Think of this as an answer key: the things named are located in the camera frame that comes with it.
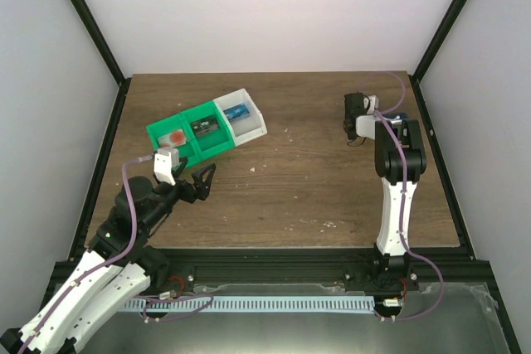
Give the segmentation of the blue leather card holder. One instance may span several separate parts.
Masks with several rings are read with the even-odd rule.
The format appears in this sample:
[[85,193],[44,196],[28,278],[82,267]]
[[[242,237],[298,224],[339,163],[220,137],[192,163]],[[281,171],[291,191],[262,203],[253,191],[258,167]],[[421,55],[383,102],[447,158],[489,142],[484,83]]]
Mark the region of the blue leather card holder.
[[384,117],[389,120],[407,120],[409,118],[408,114],[403,112],[384,114]]

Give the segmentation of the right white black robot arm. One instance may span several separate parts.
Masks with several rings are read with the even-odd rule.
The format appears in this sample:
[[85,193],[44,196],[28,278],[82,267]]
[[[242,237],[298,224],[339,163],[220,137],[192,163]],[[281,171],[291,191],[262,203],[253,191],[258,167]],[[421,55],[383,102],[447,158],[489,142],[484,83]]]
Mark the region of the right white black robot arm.
[[344,96],[343,130],[349,141],[374,142],[374,167],[382,182],[382,219],[368,278],[380,290],[407,273],[412,200],[427,167],[421,126],[405,114],[380,115],[378,98],[360,92]]

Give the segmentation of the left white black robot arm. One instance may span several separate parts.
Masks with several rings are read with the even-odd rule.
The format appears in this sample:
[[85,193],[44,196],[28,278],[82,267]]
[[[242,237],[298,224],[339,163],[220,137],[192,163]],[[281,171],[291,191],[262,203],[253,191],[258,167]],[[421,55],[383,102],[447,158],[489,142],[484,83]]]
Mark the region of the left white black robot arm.
[[1,336],[9,353],[78,353],[125,303],[169,281],[168,258],[148,244],[180,201],[208,198],[216,171],[211,163],[181,174],[188,160],[154,153],[126,162],[122,187],[104,223],[70,276],[25,325]]

